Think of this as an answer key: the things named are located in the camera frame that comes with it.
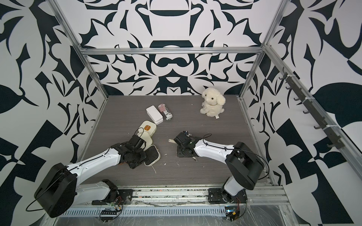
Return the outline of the cream nail clipper case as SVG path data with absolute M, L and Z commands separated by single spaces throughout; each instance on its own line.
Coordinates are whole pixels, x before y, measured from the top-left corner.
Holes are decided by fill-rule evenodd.
M 144 132 L 147 132 L 151 137 L 156 132 L 156 124 L 151 121 L 144 121 L 140 127 L 144 130 Z

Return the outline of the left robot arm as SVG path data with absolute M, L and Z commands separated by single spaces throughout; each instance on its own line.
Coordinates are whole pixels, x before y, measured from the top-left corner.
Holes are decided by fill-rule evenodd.
M 117 186 L 108 179 L 95 184 L 83 184 L 101 171 L 126 163 L 131 169 L 146 159 L 144 151 L 148 142 L 133 135 L 127 142 L 117 143 L 89 159 L 65 166 L 54 165 L 34 194 L 35 200 L 51 217 L 65 213 L 70 207 L 85 202 L 117 202 L 120 194 Z

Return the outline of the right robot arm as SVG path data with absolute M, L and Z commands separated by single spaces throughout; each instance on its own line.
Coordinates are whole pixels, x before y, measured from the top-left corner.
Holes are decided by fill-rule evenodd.
M 196 160 L 197 157 L 205 157 L 227 165 L 232 176 L 226 180 L 222 188 L 208 190 L 210 203 L 246 200 L 246 191 L 253 190 L 261 179 L 266 161 L 242 142 L 236 145 L 223 145 L 207 141 L 206 138 L 209 136 L 210 134 L 194 137 L 187 131 L 183 131 L 169 142 L 177 144 L 177 156 L 180 158 Z

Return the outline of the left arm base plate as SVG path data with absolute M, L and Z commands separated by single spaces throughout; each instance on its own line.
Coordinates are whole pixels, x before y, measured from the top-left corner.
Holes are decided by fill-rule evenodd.
M 132 200 L 132 189 L 111 190 L 103 200 L 94 200 L 91 205 L 123 205 Z

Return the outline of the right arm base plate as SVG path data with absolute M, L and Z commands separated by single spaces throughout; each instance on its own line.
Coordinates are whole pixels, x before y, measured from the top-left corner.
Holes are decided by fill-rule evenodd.
M 207 200 L 211 204 L 247 203 L 248 197 L 245 189 L 232 196 L 223 188 L 209 188 Z

